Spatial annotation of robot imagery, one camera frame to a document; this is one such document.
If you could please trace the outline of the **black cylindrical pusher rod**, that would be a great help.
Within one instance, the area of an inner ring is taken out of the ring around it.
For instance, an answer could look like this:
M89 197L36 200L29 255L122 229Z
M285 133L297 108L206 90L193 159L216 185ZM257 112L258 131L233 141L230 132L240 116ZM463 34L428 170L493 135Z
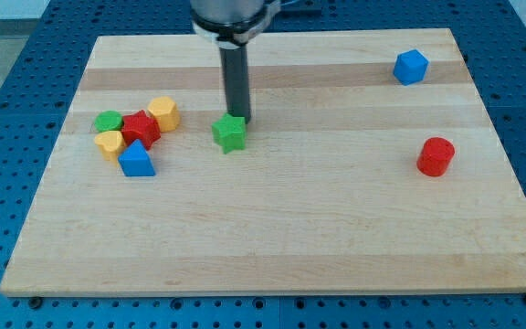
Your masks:
M226 111L234 117L251 120L247 47L219 49L226 96Z

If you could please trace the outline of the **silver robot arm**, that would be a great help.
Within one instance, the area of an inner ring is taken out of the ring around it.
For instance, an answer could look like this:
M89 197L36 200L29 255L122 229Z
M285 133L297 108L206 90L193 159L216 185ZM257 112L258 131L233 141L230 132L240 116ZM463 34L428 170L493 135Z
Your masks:
M251 120L247 44L270 25L280 0L191 0L195 33L219 49L226 111Z

